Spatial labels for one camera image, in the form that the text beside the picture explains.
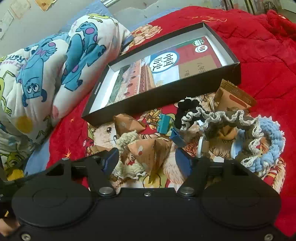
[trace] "bear eye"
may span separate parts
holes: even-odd
[[[31,94],[32,93],[32,86],[28,86],[28,88],[27,88],[27,92],[28,92],[28,94]]]
[[[37,92],[39,90],[39,85],[38,84],[33,84],[33,91]]]

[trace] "red blanket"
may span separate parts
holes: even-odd
[[[296,232],[296,169],[292,163],[296,111],[291,102],[296,97],[296,24],[274,11],[253,16],[237,9],[223,11],[192,6],[153,21],[151,25],[160,26],[162,31],[142,44],[200,21],[209,24],[240,60],[242,83],[239,87],[258,102],[251,109],[252,116],[272,116],[285,132],[286,147],[282,157],[287,163],[287,175],[276,226],[286,235],[292,235]],[[88,97],[52,133],[48,166],[65,155],[71,159],[86,155],[86,147],[92,140],[81,114]]]

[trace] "screw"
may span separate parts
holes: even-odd
[[[22,234],[22,240],[24,240],[24,241],[30,241],[31,240],[31,236],[29,234]]]
[[[272,241],[274,236],[272,234],[267,234],[264,237],[264,241]]]
[[[99,193],[103,196],[109,196],[113,192],[113,188],[111,187],[102,187],[99,189]]]
[[[194,189],[191,187],[182,187],[180,189],[180,192],[185,196],[192,196],[192,194],[194,193]]]

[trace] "blue binder clip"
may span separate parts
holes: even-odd
[[[157,132],[160,134],[167,134],[171,117],[169,115],[160,114],[159,118],[160,120],[157,123]]]
[[[171,129],[172,134],[170,136],[170,139],[177,145],[177,147],[184,147],[186,146],[185,141],[177,131],[177,129],[174,127]]]

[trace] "purple spot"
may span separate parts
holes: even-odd
[[[43,50],[41,53],[40,53],[40,56],[46,54],[46,50]]]
[[[77,71],[77,69],[78,69],[78,65],[76,65],[76,66],[74,67],[74,69],[72,70],[72,72],[75,73],[75,72]]]
[[[85,30],[85,33],[86,33],[86,34],[92,34],[92,33],[94,33],[94,29],[93,29],[93,28],[87,28],[87,29]]]
[[[39,50],[37,51],[36,55],[40,54],[41,51],[42,51],[42,49],[39,49]]]

